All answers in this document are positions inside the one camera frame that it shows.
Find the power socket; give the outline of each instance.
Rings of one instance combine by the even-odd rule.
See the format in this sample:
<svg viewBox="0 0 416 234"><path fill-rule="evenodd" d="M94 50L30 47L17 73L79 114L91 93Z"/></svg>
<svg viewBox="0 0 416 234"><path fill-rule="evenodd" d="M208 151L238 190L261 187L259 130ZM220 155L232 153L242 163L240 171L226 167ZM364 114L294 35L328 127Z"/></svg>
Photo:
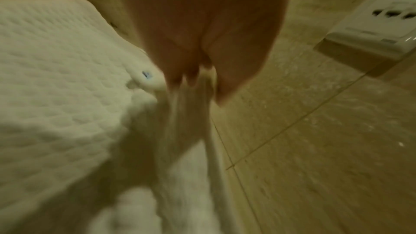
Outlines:
<svg viewBox="0 0 416 234"><path fill-rule="evenodd" d="M366 0L326 39L400 59L416 47L416 0Z"/></svg>

